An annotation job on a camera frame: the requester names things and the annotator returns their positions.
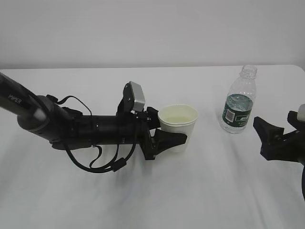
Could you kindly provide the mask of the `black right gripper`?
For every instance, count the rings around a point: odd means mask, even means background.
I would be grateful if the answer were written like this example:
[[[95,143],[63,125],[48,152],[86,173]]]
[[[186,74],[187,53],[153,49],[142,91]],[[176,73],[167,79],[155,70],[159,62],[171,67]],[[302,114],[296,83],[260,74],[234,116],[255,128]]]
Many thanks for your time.
[[[299,131],[297,112],[289,111],[288,123],[297,131],[284,135],[284,128],[255,117],[253,127],[262,143],[260,154],[267,161],[305,163],[305,133]]]

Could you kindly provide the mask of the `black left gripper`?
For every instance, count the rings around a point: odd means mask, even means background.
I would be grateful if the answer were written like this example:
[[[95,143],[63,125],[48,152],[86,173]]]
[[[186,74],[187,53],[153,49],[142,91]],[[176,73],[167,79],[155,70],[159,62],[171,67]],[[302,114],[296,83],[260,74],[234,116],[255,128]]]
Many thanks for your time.
[[[133,94],[129,82],[124,86],[122,100],[117,108],[117,121],[119,133],[125,133],[132,139],[133,152],[135,145],[139,144],[145,160],[154,160],[160,153],[169,150],[174,153],[182,153],[186,148],[187,135],[184,133],[171,133],[161,129],[158,118],[159,111],[153,107],[147,107],[141,112],[133,111]],[[156,129],[154,136],[150,130]]]

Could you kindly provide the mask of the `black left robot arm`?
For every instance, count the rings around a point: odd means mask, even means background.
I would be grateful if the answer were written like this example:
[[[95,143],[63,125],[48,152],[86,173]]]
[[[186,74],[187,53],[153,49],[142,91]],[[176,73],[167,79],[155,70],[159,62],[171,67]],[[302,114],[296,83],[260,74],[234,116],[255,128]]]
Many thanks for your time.
[[[186,134],[160,129],[158,111],[145,107],[142,88],[135,82],[125,85],[115,115],[84,115],[52,95],[34,95],[2,74],[0,105],[17,116],[22,129],[48,140],[58,150],[137,144],[145,159],[153,160],[187,140]]]

